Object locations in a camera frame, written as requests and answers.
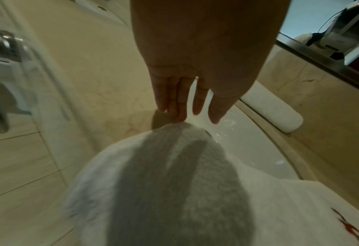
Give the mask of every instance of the bathroom counter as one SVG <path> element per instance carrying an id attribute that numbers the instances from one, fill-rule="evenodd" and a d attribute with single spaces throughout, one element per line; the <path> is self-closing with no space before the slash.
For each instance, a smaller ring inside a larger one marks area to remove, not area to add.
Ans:
<path id="1" fill-rule="evenodd" d="M 88 108 L 111 141 L 165 124 L 156 112 L 147 68 L 125 25 L 67 0 L 5 0 L 63 88 Z"/>

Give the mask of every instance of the beige marble wall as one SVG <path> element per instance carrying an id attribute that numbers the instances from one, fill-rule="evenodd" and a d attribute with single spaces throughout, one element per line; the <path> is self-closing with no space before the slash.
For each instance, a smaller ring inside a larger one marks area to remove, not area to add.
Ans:
<path id="1" fill-rule="evenodd" d="M 324 159 L 333 169 L 328 175 L 337 170 L 337 182 L 353 186 L 345 187 L 350 193 L 359 190 L 359 90 L 285 50 L 258 81 L 304 117 L 290 137 Z"/>

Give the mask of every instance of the red embroidered logo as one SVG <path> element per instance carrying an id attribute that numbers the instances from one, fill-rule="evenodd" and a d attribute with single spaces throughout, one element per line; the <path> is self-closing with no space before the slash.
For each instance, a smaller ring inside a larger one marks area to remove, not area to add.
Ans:
<path id="1" fill-rule="evenodd" d="M 332 208 L 332 210 L 340 216 L 338 220 L 344 225 L 346 231 L 352 234 L 359 241 L 359 230 L 353 225 L 349 224 L 348 221 L 337 210 L 334 208 Z"/>

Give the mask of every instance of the black cable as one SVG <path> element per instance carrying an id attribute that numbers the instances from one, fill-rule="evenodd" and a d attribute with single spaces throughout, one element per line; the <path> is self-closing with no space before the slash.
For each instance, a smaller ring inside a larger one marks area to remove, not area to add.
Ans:
<path id="1" fill-rule="evenodd" d="M 331 18 L 333 18 L 333 16 L 335 16 L 336 14 L 332 15 L 332 16 L 320 27 L 320 29 L 318 29 L 318 32 L 320 32 L 321 28 L 324 27 L 325 24 L 328 23 L 328 21 L 329 21 Z"/>

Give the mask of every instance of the floor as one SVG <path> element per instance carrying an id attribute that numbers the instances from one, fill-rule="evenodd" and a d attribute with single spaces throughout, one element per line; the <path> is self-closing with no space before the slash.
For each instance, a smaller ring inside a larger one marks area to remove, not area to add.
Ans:
<path id="1" fill-rule="evenodd" d="M 0 134 L 0 246 L 77 246 L 62 217 L 66 182 L 30 116 Z"/>

